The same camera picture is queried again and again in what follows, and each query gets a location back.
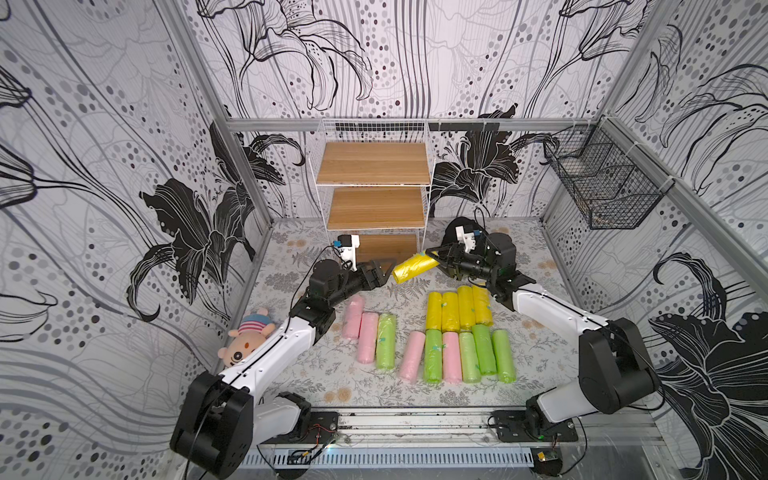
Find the yellow trash bag roll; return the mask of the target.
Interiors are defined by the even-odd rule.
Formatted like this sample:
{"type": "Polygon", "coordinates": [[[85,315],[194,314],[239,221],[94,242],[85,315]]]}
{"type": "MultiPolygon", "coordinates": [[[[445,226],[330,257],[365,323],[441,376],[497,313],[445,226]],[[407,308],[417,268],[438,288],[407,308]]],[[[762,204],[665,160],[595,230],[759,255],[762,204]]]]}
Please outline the yellow trash bag roll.
{"type": "Polygon", "coordinates": [[[403,261],[394,267],[392,277],[397,284],[402,284],[419,275],[437,267],[438,261],[427,255],[425,252],[419,252],[409,259],[403,261]]]}
{"type": "Polygon", "coordinates": [[[430,292],[427,297],[425,328],[442,330],[443,296],[440,292],[430,292]]]}
{"type": "Polygon", "coordinates": [[[442,295],[441,328],[443,332],[460,331],[459,297],[455,291],[442,295]]]}
{"type": "Polygon", "coordinates": [[[493,322],[490,294],[484,286],[472,286],[475,323],[491,327],[493,322]]]}
{"type": "Polygon", "coordinates": [[[457,289],[457,295],[460,330],[462,332],[470,331],[476,324],[473,290],[470,286],[460,286],[457,289]]]}

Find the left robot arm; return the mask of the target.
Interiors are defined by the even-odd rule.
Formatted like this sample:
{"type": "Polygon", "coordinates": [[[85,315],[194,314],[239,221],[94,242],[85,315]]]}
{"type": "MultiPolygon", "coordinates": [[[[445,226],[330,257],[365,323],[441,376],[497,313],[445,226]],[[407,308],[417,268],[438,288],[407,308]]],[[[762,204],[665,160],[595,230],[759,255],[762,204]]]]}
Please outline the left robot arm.
{"type": "Polygon", "coordinates": [[[330,329],[336,305],[385,286],[391,275],[376,260],[355,269],[334,259],[316,262],[305,293],[264,344],[222,372],[203,372],[194,379],[171,436],[171,450],[212,477],[226,479],[252,446],[278,437],[302,438],[309,428],[310,403],[289,392],[267,400],[265,391],[330,329]]]}

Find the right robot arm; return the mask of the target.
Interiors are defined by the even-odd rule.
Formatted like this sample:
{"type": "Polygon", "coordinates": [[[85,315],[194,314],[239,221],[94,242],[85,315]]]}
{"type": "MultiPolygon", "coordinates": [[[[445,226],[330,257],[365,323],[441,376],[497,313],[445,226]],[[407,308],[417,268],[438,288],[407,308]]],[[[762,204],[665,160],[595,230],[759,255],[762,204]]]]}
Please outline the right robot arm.
{"type": "Polygon", "coordinates": [[[561,299],[517,266],[516,245],[506,234],[473,244],[458,239],[428,248],[426,255],[457,280],[479,279],[500,305],[540,323],[576,347],[575,380],[530,399],[534,423],[559,424],[593,413],[613,414],[662,392],[637,325],[607,319],[561,299]]]}

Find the pink trash bag roll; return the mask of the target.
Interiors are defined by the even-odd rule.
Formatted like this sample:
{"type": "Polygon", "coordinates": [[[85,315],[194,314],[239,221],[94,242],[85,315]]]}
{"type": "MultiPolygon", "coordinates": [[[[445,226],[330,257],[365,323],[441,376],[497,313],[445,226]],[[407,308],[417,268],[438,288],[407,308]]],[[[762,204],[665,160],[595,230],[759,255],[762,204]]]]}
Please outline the pink trash bag roll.
{"type": "Polygon", "coordinates": [[[459,334],[444,332],[443,341],[443,379],[450,384],[462,382],[459,334]]]}
{"type": "Polygon", "coordinates": [[[399,369],[401,380],[412,383],[418,377],[426,335],[421,331],[412,331],[406,343],[404,355],[399,369]]]}
{"type": "Polygon", "coordinates": [[[371,364],[374,362],[378,322],[379,314],[376,312],[364,312],[361,316],[357,345],[357,361],[361,364],[371,364]]]}
{"type": "Polygon", "coordinates": [[[345,339],[354,340],[359,337],[364,309],[365,299],[359,294],[353,295],[344,315],[342,336],[345,339]]]}

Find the green trash bag roll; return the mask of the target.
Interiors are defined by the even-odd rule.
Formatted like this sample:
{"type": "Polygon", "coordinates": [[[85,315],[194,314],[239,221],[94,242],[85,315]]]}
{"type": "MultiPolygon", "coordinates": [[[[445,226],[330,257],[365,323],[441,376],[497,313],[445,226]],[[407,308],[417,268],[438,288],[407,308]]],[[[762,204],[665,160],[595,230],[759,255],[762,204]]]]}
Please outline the green trash bag roll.
{"type": "Polygon", "coordinates": [[[516,381],[516,367],[508,332],[501,329],[494,330],[491,333],[491,341],[499,381],[505,384],[514,383],[516,381]]]}
{"type": "Polygon", "coordinates": [[[439,384],[442,381],[442,351],[442,332],[437,329],[428,329],[425,332],[424,379],[429,384],[439,384]]]}
{"type": "Polygon", "coordinates": [[[392,370],[395,363],[396,317],[384,313],[379,317],[375,361],[379,370],[392,370]]]}
{"type": "Polygon", "coordinates": [[[482,374],[472,333],[461,332],[459,334],[459,348],[463,382],[467,384],[480,382],[482,374]]]}
{"type": "Polygon", "coordinates": [[[483,376],[496,375],[496,359],[489,327],[476,324],[472,327],[472,335],[481,374],[483,376]]]}

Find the black cap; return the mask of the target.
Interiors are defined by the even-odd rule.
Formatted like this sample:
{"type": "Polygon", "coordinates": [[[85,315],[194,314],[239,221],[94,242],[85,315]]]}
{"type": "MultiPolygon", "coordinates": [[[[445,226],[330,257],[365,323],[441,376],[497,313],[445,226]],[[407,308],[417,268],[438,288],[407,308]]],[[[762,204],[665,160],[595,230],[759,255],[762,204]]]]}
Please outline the black cap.
{"type": "Polygon", "coordinates": [[[456,229],[461,227],[465,234],[478,232],[477,237],[486,233],[486,230],[475,220],[467,217],[456,217],[445,228],[442,245],[460,242],[456,229]]]}

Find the plush toy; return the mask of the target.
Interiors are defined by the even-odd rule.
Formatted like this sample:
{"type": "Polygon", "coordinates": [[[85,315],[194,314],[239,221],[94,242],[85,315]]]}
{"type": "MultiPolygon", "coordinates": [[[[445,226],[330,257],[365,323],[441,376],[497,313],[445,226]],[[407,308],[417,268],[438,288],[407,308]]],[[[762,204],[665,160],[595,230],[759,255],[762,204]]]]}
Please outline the plush toy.
{"type": "Polygon", "coordinates": [[[248,357],[274,333],[277,324],[266,308],[246,315],[240,325],[228,332],[228,346],[218,350],[218,358],[225,366],[233,366],[248,357]]]}

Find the metal base rail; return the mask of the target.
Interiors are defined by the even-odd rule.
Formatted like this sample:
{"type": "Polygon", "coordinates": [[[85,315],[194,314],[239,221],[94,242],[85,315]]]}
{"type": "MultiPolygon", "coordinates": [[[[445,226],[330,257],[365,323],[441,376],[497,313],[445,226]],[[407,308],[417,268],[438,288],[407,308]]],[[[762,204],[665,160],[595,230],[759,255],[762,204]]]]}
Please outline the metal base rail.
{"type": "Polygon", "coordinates": [[[270,440],[252,448],[242,466],[288,470],[291,455],[305,453],[303,470],[374,468],[529,468],[555,450],[574,472],[589,461],[632,454],[649,471],[672,465],[651,417],[635,410],[570,420],[547,437],[525,429],[520,408],[330,407],[315,408],[296,441],[270,440]]]}

